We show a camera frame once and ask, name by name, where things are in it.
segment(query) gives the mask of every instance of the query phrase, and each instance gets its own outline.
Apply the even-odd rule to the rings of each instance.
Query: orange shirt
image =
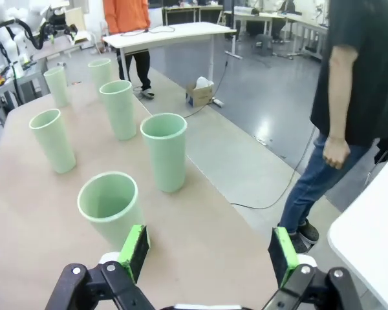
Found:
[[[112,34],[148,29],[151,24],[148,0],[103,0],[103,9]]]

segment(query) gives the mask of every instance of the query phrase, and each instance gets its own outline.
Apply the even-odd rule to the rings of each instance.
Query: cup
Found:
[[[145,224],[132,177],[109,171],[91,178],[78,195],[80,214],[120,251],[135,224]]]
[[[175,192],[184,184],[186,129],[186,120],[172,113],[156,114],[141,123],[155,183],[161,191]]]
[[[132,84],[113,81],[99,90],[108,113],[109,122],[118,140],[129,140],[136,134]]]
[[[54,108],[38,114],[30,120],[29,127],[57,173],[68,172],[76,166],[60,110]]]
[[[99,89],[106,83],[112,81],[111,60],[108,58],[97,59],[88,64],[91,70],[92,81],[99,94]]]
[[[56,107],[66,107],[69,104],[65,69],[56,67],[47,70],[44,74],[47,86],[54,98]]]

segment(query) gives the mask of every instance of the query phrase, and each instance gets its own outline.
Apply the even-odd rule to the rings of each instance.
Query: sneaker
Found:
[[[145,89],[145,90],[141,90],[141,94],[142,94],[144,97],[148,98],[148,99],[154,99],[154,97],[155,97],[155,95],[154,95],[154,93],[153,93],[153,90],[150,89],[150,88],[147,88],[147,89]]]
[[[319,240],[318,230],[314,226],[312,226],[308,220],[306,220],[304,225],[300,225],[297,228],[297,232],[307,243],[315,244]]]
[[[295,232],[294,234],[289,234],[289,237],[297,254],[304,254],[308,251],[308,248],[300,237],[300,234]]]

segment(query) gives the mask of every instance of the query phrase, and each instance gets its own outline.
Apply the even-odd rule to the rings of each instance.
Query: black pants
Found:
[[[116,56],[118,58],[118,64],[119,64],[119,78],[125,79],[124,72],[122,70],[122,61],[121,61],[121,54],[119,50],[116,50]],[[150,66],[150,57],[148,50],[143,50],[139,53],[131,54],[131,55],[125,55],[125,64],[127,65],[127,75],[129,81],[131,81],[131,78],[129,77],[129,68],[131,67],[131,61],[132,57],[135,58],[136,63],[136,73],[138,74],[138,77],[140,78],[140,81],[142,83],[142,90],[151,88],[151,81],[148,78],[148,72],[149,72],[149,66]]]
[[[272,37],[273,40],[280,40],[280,31],[286,25],[283,19],[273,18]]]

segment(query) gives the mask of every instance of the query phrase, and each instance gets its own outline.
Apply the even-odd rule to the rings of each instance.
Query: tissue box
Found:
[[[199,89],[194,89],[195,83],[191,83],[186,87],[186,103],[192,107],[201,107],[207,105],[213,99],[213,86],[207,86]]]

